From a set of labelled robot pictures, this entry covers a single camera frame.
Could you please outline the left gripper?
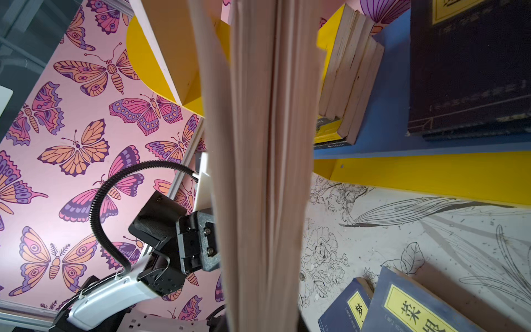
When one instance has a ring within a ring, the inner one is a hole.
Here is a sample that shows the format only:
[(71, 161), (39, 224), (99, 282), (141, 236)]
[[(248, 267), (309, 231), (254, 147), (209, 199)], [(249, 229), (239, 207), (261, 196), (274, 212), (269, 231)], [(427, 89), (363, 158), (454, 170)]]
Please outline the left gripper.
[(176, 223), (176, 231), (183, 274), (219, 269), (221, 256), (213, 209), (203, 209), (181, 217)]

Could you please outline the navy blue book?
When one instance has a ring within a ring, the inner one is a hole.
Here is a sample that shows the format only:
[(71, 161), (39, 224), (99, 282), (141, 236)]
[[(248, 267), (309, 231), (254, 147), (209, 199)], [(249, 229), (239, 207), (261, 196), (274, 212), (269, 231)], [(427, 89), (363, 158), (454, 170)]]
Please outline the navy blue book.
[(369, 312), (372, 297), (373, 291), (366, 279), (362, 277), (353, 279), (319, 318), (317, 321), (319, 330), (360, 332)]
[(296, 331), (325, 52), (318, 1), (233, 1), (225, 54), (188, 4), (230, 331)]
[(413, 1), (412, 136), (530, 123), (529, 1)]
[(412, 275), (383, 266), (363, 331), (524, 331), (508, 315), (426, 263)]
[(492, 124), (464, 129), (455, 129), (441, 133), (423, 135), (425, 141), (449, 141), (465, 138), (482, 138), (530, 133), (530, 123)]

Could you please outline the yellow cartoon book bottom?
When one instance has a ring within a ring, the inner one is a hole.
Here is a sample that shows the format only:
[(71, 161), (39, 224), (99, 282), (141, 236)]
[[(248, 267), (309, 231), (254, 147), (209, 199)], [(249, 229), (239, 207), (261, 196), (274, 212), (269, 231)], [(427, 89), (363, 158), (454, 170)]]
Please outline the yellow cartoon book bottom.
[(337, 129), (337, 125), (335, 124), (336, 120), (330, 120), (324, 116), (321, 115), (321, 107), (322, 102), (324, 100), (326, 88), (326, 76), (329, 72), (329, 64), (330, 60), (333, 57), (333, 50), (335, 45), (335, 40), (338, 34), (338, 29), (341, 24), (342, 17), (344, 15), (344, 9), (346, 4), (343, 4), (340, 6), (337, 11), (329, 18), (328, 21), (324, 21), (322, 19), (322, 25), (319, 29), (318, 36), (317, 36), (317, 47), (322, 50), (323, 54), (323, 71), (322, 71), (322, 79), (321, 79), (321, 89), (320, 89), (320, 95), (319, 95), (319, 113), (318, 113), (318, 119), (317, 119), (317, 125), (316, 125), (316, 134), (314, 143), (315, 145), (319, 142), (324, 142), (325, 136), (331, 135), (333, 130)]

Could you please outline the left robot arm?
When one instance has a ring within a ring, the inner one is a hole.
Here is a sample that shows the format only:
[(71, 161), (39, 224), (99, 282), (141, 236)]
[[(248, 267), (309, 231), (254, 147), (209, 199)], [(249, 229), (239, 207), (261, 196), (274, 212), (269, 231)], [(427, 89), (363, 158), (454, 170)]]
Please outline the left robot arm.
[(169, 197), (155, 192), (129, 226), (129, 232), (151, 247), (136, 264), (118, 250), (102, 227), (100, 212), (113, 186), (142, 170), (167, 168), (200, 181), (198, 173), (179, 163), (150, 160), (128, 166), (111, 176), (97, 191), (89, 209), (95, 239), (119, 263), (121, 271), (94, 279), (59, 309), (51, 331), (102, 331), (116, 324), (127, 310), (146, 300), (164, 297), (181, 289), (196, 271), (220, 267), (216, 221), (212, 209), (190, 214)]

